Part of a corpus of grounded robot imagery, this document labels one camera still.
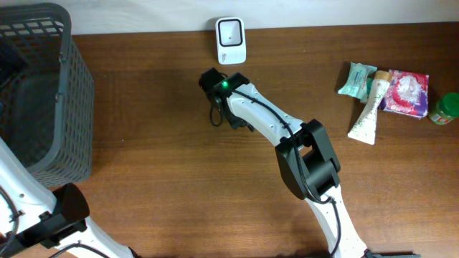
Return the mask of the teal wet wipes pouch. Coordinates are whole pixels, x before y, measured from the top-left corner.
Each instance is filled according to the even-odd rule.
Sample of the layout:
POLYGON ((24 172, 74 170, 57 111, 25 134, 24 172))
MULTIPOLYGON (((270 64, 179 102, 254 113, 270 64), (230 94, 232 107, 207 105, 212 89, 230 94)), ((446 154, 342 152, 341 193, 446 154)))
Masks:
POLYGON ((344 86, 338 90, 338 94, 348 95, 359 100, 367 97, 367 78, 376 71, 377 67, 375 66, 351 62, 347 81, 344 86))

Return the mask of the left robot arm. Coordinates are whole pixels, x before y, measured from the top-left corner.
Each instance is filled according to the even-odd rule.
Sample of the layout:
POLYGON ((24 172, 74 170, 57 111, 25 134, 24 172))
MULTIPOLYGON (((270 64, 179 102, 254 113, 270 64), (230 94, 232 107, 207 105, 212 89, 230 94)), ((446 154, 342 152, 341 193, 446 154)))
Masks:
POLYGON ((60 255, 76 257, 137 257, 110 238, 90 217, 79 188, 68 183, 50 191, 27 170, 1 141, 1 233, 9 238, 1 256, 12 257, 41 244, 60 255))

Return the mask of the white tube with tan cap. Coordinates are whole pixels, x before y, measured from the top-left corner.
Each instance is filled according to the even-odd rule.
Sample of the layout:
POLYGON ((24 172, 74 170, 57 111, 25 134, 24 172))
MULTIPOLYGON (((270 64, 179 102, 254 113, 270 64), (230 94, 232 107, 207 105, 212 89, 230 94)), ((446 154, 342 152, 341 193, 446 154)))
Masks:
POLYGON ((366 105, 358 120, 348 132, 348 137, 354 140, 375 144, 377 128, 377 109, 384 98, 392 80, 392 75, 386 71, 376 71, 366 105))

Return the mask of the red purple tissue pack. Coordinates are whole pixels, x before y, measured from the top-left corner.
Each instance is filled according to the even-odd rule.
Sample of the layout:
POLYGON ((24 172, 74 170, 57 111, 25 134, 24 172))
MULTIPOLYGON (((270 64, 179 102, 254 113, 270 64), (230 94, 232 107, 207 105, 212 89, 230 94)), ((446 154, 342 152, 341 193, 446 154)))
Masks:
POLYGON ((417 119, 427 116, 429 75, 389 70, 390 86, 379 109, 417 119))

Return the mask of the grey plastic mesh basket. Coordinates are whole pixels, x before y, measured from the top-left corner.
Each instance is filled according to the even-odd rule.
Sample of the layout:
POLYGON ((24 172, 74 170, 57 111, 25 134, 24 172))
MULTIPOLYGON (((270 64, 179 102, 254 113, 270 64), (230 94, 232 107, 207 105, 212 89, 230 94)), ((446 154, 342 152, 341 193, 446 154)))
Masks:
POLYGON ((95 84, 57 4, 1 8, 1 139, 49 188, 92 170, 95 84))

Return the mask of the green jar with green lid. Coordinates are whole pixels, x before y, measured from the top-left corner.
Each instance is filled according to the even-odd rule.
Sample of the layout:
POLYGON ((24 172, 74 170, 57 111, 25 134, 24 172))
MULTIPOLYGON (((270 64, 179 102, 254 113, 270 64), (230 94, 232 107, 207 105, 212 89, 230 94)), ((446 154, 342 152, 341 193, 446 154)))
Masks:
POLYGON ((450 92, 442 97, 428 114, 437 125, 446 125, 458 118, 458 93, 450 92))

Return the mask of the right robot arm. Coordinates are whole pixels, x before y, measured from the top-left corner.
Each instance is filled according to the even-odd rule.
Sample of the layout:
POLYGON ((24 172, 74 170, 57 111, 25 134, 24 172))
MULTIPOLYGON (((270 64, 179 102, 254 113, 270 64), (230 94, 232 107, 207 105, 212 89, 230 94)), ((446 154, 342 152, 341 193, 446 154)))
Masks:
POLYGON ((233 129, 256 130, 274 146, 284 184, 310 206, 325 235, 330 257, 372 257, 346 210, 339 178, 341 165, 320 122, 305 123, 285 113, 239 72, 227 76, 211 68, 201 75, 199 86, 211 109, 233 129))

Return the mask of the small teal box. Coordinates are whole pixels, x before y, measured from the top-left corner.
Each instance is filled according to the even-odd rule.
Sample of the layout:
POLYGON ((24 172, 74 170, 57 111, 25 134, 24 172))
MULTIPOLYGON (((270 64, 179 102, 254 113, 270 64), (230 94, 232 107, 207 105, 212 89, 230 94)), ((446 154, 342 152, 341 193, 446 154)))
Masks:
POLYGON ((370 94, 371 88, 372 88, 372 82, 373 82, 372 78, 368 77, 366 79, 366 82, 364 83, 364 95, 360 99, 360 103, 364 103, 364 104, 367 103, 367 100, 369 98, 369 94, 370 94))

